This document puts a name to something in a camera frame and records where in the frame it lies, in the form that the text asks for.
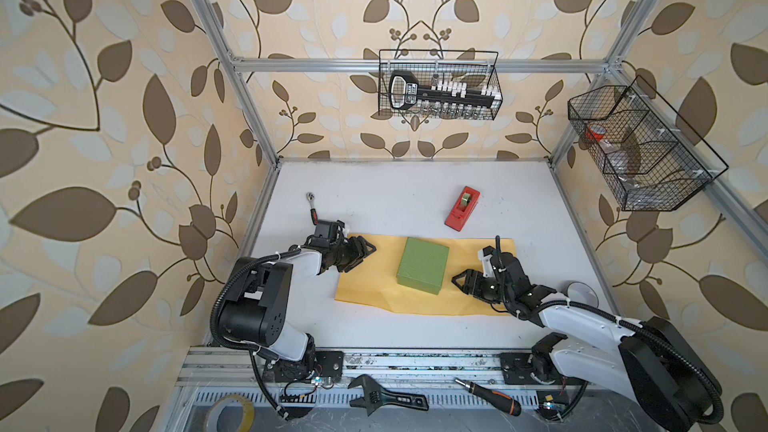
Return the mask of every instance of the vent grille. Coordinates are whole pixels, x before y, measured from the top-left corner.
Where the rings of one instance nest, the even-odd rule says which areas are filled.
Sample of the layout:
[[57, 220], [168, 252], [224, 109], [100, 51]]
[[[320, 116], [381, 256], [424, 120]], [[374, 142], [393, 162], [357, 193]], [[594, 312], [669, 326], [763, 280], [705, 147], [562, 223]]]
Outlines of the vent grille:
[[[281, 388], [268, 388], [270, 393], [277, 397], [282, 393]], [[291, 394], [299, 394], [300, 392], [308, 392], [312, 388], [303, 388], [299, 386], [293, 386], [290, 389]], [[481, 398], [477, 398], [474, 395], [470, 395], [463, 390], [458, 389], [428, 389], [412, 391], [415, 394], [424, 394], [427, 396], [427, 400], [430, 405], [438, 405], [444, 408], [455, 409], [492, 409], [488, 402]], [[520, 405], [524, 410], [533, 410], [538, 408], [538, 397], [535, 390], [504, 390], [504, 393], [509, 397], [520, 402]], [[211, 406], [216, 403], [218, 399], [221, 399], [225, 395], [240, 394], [254, 403], [255, 407], [269, 407], [269, 403], [266, 401], [261, 391], [258, 388], [220, 388], [220, 387], [203, 387], [197, 392], [194, 405], [196, 406]], [[347, 408], [350, 406], [350, 400], [361, 397], [362, 394], [356, 394], [354, 392], [342, 392], [335, 390], [318, 389], [317, 392], [311, 396], [305, 397], [297, 402], [290, 402], [284, 404], [285, 406], [298, 405], [298, 404], [311, 404], [326, 408]]]

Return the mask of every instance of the wall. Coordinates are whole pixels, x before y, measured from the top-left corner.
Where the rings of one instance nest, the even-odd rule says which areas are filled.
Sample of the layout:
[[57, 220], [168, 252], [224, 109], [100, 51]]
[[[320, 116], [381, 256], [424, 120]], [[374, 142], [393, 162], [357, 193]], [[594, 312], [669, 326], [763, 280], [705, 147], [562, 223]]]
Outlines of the wall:
[[[274, 59], [375, 59], [380, 49], [408, 48], [432, 49], [437, 56], [451, 58], [443, 51], [493, 50], [502, 59], [601, 59], [634, 4], [633, 0], [210, 1], [236, 55]], [[565, 128], [565, 101], [588, 85], [578, 74], [500, 76], [504, 107], [494, 123], [448, 123], [410, 115], [377, 120], [382, 118], [375, 113], [377, 81], [370, 76], [264, 73], [246, 78], [275, 150], [301, 158], [424, 158], [433, 153], [435, 158], [543, 158]], [[540, 146], [532, 140], [536, 129], [527, 114], [537, 122], [535, 107], [544, 105], [546, 95], [561, 80], [562, 91], [542, 110], [552, 109], [553, 115], [544, 116], [539, 127]], [[300, 114], [314, 112], [317, 120], [297, 125], [298, 116], [293, 120], [281, 116], [286, 105], [273, 92], [273, 81], [288, 93], [291, 107]], [[298, 140], [290, 142], [292, 131]]]
[[[662, 0], [625, 65], [656, 82], [725, 157], [731, 170], [720, 180], [764, 218], [767, 7], [768, 0]], [[766, 264], [703, 194], [675, 212], [618, 212], [578, 146], [558, 174], [624, 312], [671, 320], [723, 385], [726, 417], [701, 429], [768, 429]]]
[[0, 429], [148, 430], [266, 164], [188, 0], [0, 10]]

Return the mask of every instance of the screwdriver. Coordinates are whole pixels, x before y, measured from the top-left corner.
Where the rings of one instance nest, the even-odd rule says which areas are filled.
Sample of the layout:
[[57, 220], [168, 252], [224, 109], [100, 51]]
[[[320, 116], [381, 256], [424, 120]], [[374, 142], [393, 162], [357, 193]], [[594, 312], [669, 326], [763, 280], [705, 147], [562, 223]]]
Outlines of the screwdriver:
[[506, 394], [502, 394], [496, 390], [486, 389], [477, 385], [475, 382], [470, 382], [469, 380], [466, 382], [457, 378], [454, 378], [454, 380], [456, 381], [456, 384], [464, 386], [470, 394], [476, 395], [479, 398], [486, 400], [490, 405], [499, 409], [505, 414], [517, 417], [522, 411], [520, 402], [517, 402], [515, 399], [509, 397]]

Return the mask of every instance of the green box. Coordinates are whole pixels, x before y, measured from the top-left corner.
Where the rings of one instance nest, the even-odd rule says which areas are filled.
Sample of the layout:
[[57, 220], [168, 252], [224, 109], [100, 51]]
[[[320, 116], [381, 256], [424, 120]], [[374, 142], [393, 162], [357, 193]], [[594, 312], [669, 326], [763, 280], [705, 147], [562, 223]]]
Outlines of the green box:
[[408, 237], [397, 270], [397, 283], [430, 294], [439, 294], [446, 274], [448, 247]]

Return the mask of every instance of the red tape dispenser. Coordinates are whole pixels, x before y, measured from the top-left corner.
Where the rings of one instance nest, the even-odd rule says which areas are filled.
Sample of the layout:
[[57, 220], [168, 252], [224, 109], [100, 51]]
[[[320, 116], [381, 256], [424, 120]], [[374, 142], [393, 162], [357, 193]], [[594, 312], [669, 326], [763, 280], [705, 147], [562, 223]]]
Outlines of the red tape dispenser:
[[465, 187], [458, 197], [451, 213], [448, 214], [446, 225], [461, 231], [462, 228], [464, 228], [464, 224], [467, 223], [469, 215], [475, 210], [479, 198], [480, 192], [476, 191], [474, 188]]

